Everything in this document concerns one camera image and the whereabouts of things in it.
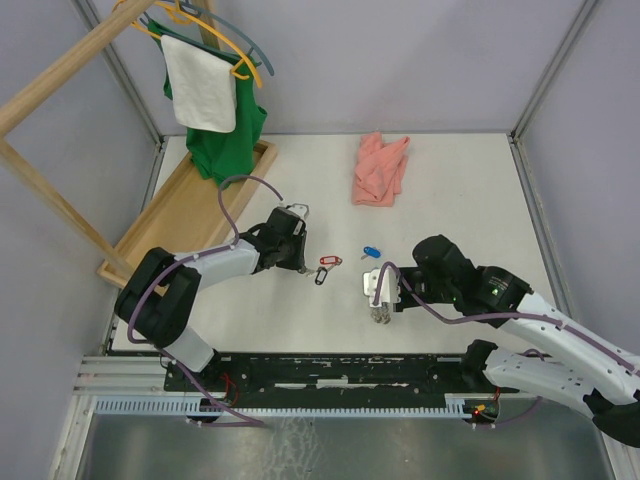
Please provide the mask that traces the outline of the black tagged key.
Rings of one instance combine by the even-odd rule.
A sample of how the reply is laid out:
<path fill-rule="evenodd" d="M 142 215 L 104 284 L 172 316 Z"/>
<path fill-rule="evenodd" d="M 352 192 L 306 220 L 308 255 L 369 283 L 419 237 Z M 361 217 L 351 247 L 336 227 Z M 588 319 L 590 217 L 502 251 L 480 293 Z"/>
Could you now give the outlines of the black tagged key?
<path fill-rule="evenodd" d="M 302 268 L 299 270 L 300 274 L 305 275 L 308 278 L 313 278 L 314 284 L 317 286 L 321 286 L 324 284 L 327 278 L 328 272 L 329 272 L 329 269 L 325 266 L 320 266 L 315 270 L 311 270 L 309 268 Z"/>

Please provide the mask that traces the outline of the keyring holder with blue handle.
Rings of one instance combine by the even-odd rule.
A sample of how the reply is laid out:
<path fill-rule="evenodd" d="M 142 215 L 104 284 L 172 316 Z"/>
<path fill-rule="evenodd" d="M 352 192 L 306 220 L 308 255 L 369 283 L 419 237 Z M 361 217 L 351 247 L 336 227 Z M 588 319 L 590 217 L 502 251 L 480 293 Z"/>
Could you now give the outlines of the keyring holder with blue handle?
<path fill-rule="evenodd" d="M 370 307 L 371 318 L 377 324 L 389 324 L 391 321 L 392 313 L 393 305 L 391 303 L 381 302 L 380 304 Z"/>

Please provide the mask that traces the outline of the red tagged key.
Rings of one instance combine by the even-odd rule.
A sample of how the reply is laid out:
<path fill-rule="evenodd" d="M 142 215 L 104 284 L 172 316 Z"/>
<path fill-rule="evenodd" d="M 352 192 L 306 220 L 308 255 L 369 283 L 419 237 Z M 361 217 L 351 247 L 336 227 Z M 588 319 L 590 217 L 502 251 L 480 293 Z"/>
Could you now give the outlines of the red tagged key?
<path fill-rule="evenodd" d="M 328 255 L 320 258 L 320 265 L 326 271 L 330 271 L 331 269 L 340 266 L 343 260 L 337 255 Z"/>

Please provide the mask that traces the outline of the blue tagged key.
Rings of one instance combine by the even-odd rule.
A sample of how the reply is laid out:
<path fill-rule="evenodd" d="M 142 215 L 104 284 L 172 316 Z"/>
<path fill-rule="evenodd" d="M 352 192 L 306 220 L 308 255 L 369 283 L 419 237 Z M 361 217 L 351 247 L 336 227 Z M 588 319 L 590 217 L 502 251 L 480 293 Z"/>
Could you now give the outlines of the blue tagged key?
<path fill-rule="evenodd" d="M 382 256 L 382 252 L 374 246 L 365 246 L 362 250 L 361 259 L 374 258 L 378 259 Z"/>

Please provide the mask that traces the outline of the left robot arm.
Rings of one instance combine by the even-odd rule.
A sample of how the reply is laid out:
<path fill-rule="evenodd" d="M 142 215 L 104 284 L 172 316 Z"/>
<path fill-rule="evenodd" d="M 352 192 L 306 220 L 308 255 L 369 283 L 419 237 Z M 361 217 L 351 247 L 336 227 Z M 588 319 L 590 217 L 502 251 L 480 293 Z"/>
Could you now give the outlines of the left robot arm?
<path fill-rule="evenodd" d="M 305 204 L 278 206 L 266 222 L 227 244 L 180 255 L 161 247 L 149 250 L 120 292 L 115 315 L 144 342 L 184 365 L 198 389 L 212 389 L 221 378 L 221 366 L 213 360 L 217 352 L 189 325 L 197 294 L 273 267 L 304 272 L 308 214 Z"/>

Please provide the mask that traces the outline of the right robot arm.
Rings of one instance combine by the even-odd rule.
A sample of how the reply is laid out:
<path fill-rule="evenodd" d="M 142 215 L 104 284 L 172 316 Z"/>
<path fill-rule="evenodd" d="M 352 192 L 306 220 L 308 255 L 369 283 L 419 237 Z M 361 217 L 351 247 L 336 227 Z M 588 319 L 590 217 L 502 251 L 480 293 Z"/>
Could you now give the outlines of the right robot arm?
<path fill-rule="evenodd" d="M 491 384 L 567 406 L 604 434 L 629 447 L 639 445 L 639 357 L 580 325 L 531 286 L 497 266 L 476 266 L 443 235 L 419 242 L 412 267 L 387 264 L 383 280 L 395 311 L 451 305 L 448 325 L 481 323 L 528 342 L 545 360 L 476 340 L 460 364 L 467 389 Z"/>

